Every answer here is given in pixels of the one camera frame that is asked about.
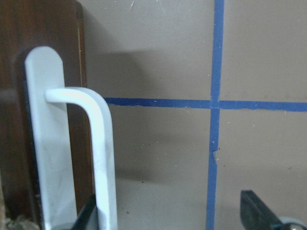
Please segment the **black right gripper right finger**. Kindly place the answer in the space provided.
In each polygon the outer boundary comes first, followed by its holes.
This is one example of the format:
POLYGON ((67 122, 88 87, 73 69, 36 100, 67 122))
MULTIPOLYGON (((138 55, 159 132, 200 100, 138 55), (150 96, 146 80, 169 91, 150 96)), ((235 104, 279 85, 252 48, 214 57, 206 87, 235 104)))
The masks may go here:
POLYGON ((252 190, 240 193, 240 221, 246 230, 284 230, 282 221, 252 190))

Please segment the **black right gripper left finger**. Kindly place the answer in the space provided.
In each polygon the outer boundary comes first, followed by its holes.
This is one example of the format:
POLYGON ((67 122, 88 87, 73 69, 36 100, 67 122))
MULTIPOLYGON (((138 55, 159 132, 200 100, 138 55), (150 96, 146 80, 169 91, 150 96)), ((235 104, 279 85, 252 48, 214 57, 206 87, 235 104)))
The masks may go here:
POLYGON ((98 216, 95 194, 91 195, 74 223, 75 230, 97 230, 98 216))

